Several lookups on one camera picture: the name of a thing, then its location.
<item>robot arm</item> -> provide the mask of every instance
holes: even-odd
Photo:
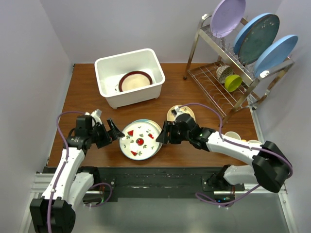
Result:
[[[290,174],[290,168],[288,160],[273,142],[266,141],[263,145],[259,145],[230,138],[233,142],[230,144],[224,140],[226,136],[220,137],[219,132],[213,129],[199,127],[189,114],[182,113],[178,107],[173,110],[173,114],[174,122],[164,122],[162,132],[156,139],[157,142],[180,144],[182,141],[189,141],[199,150],[222,153],[248,164],[246,166],[226,165],[218,174],[210,177],[209,183],[216,184],[220,188],[238,183],[258,183],[271,192],[280,191]],[[274,152],[288,163],[260,149]]]
[[[67,150],[63,149],[60,163],[48,188],[40,199],[33,199],[31,202],[30,213],[36,232],[47,232],[48,202],[52,192],[52,232],[69,233],[74,226],[75,210],[86,191],[94,183],[101,182],[97,168],[79,168],[79,166],[92,144],[101,148],[124,137],[124,134],[117,129],[111,119],[107,120],[110,127],[110,130],[107,131],[100,116],[101,111],[97,109],[91,114],[86,113],[77,117],[76,127],[70,131],[67,138],[68,157],[66,157]],[[57,187],[54,190],[53,185],[56,181]]]

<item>dish rack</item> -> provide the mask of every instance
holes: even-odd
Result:
[[[254,65],[246,64],[242,65],[239,62],[238,55],[233,52],[234,38],[230,39],[234,32],[237,34],[238,30],[235,29],[226,37],[217,37],[212,35],[210,25],[204,26],[206,20],[210,18],[212,14],[205,14],[202,16],[197,32],[195,34],[194,42],[191,48],[190,56],[188,59],[184,79],[187,79],[190,75],[199,87],[203,90],[207,98],[213,103],[218,112],[223,117],[223,122],[226,124],[228,120],[237,112],[244,108],[251,107],[256,110],[257,107],[267,98],[271,89],[275,84],[286,74],[286,72],[292,67],[294,62],[288,57],[280,65],[272,67],[269,70],[265,70],[259,77],[254,77]],[[248,21],[242,18],[241,25],[245,25]],[[199,40],[202,37],[214,51],[218,54],[218,60],[215,63],[207,64],[205,66],[189,69],[192,58]],[[216,70],[220,66],[229,65],[232,67],[235,74],[240,75],[243,80],[242,85],[234,92],[229,93],[223,84],[221,84],[216,78]],[[261,80],[277,74],[276,77],[270,82],[265,94],[262,97],[258,97],[253,90],[258,86]]]

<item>white bin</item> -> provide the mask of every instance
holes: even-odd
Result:
[[[149,74],[153,84],[119,92],[120,79],[135,70]],[[100,58],[95,62],[95,72],[99,92],[112,108],[158,98],[165,81],[160,63],[152,49]]]

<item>brown rim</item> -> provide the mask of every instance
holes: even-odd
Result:
[[[143,76],[145,76],[145,77],[149,80],[150,85],[152,84],[152,79],[151,79],[150,75],[147,74],[146,72],[143,72],[143,71],[132,71],[132,72],[127,73],[126,75],[124,75],[124,76],[121,78],[121,80],[120,80],[120,82],[119,82],[119,91],[121,91],[121,92],[123,91],[123,90],[122,90],[122,83],[124,82],[124,80],[125,80],[128,76],[130,76],[130,75],[132,75],[132,74],[142,74]]]

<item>wooden table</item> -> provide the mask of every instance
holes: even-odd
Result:
[[[92,112],[99,108],[102,110],[102,121],[112,118],[116,126],[122,131],[128,124],[137,119],[151,119],[161,127],[166,119],[167,111],[176,104],[199,102],[213,106],[205,97],[201,89],[189,78],[183,80],[186,64],[161,64],[166,81],[162,86],[158,99],[132,104],[118,109],[112,109],[105,98],[99,93],[93,64],[76,64],[68,89],[63,111]],[[196,122],[201,127],[218,130],[218,118],[211,111],[191,106],[195,113]],[[65,115],[60,120],[64,135],[74,128],[76,114]],[[223,133],[235,131],[242,139],[257,139],[250,111],[245,109],[234,115],[224,126]],[[57,166],[62,152],[63,142],[57,133],[49,158],[48,166]],[[223,166],[226,164],[242,165],[241,161],[229,156],[197,150],[189,142],[181,145],[163,145],[161,150],[152,158],[145,161],[128,159],[120,150],[119,142],[97,149],[95,145],[88,150],[83,166],[119,166],[119,167],[176,167],[176,166]]]

